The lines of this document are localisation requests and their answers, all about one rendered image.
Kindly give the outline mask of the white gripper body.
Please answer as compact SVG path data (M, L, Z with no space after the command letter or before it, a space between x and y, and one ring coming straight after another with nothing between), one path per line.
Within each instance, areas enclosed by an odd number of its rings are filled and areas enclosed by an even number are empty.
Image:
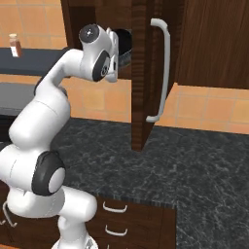
M116 83L118 81L118 68L109 70L108 74L105 76L105 80L109 83Z

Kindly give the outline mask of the closed dark wood cabinet door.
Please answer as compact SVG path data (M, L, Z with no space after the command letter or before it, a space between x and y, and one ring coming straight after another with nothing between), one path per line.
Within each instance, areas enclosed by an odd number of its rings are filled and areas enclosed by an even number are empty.
M177 82L249 89L249 0L185 0Z

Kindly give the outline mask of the dark wood base cabinet door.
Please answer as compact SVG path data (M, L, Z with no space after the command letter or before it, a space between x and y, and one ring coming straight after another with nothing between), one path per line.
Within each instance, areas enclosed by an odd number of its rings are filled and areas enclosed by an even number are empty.
M18 249L51 249L59 239L57 218L28 219L22 218L7 210L12 228L3 213L3 203L9 187L0 181L0 247L11 246Z

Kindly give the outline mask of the dark grey pot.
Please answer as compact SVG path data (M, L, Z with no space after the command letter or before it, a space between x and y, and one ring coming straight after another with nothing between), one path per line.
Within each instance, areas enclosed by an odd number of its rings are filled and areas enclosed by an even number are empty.
M119 39L118 68L125 68L131 63L132 35L129 30L115 29Z

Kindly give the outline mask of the grey appliance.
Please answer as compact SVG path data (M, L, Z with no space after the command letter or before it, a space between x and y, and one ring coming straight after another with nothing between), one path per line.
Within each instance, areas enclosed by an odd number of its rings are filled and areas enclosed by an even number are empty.
M34 85L0 83L0 115L17 116L34 97Z

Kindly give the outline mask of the brown spice jar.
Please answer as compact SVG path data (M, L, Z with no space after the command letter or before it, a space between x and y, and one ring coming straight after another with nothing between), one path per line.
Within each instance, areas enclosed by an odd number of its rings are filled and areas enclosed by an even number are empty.
M10 37L10 48L13 57L21 57L21 45L16 33L9 35Z

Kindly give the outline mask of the dark wood drawer front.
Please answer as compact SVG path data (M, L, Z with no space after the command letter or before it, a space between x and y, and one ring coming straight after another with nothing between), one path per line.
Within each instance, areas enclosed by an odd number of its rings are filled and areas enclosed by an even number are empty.
M111 231L123 232L128 229L128 232L123 237L113 236L105 232L105 225ZM150 227L95 218L87 222L87 228L99 249L158 249L160 244L159 226Z
M157 226L161 223L163 209L160 207L114 200L101 196L98 196L96 199L98 205L96 213L97 217L131 224L153 224ZM124 208L125 205L127 205L127 210L125 213L112 213L105 211L102 207L103 201L106 201L107 206L113 208Z

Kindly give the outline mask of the dark wood wall cabinet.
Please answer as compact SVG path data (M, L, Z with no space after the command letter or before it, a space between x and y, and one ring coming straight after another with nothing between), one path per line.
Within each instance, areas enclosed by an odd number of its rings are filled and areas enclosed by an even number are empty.
M96 23L103 29L110 27L131 32L131 0L60 0L67 46L80 49L79 31ZM119 79L131 79L131 63L119 68Z

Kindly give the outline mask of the dark blue wall shelf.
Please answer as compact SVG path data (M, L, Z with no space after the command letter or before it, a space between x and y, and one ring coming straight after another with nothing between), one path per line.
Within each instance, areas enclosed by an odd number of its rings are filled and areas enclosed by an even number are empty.
M67 51L23 49L21 57L13 57L10 48L0 48L0 74L45 76Z

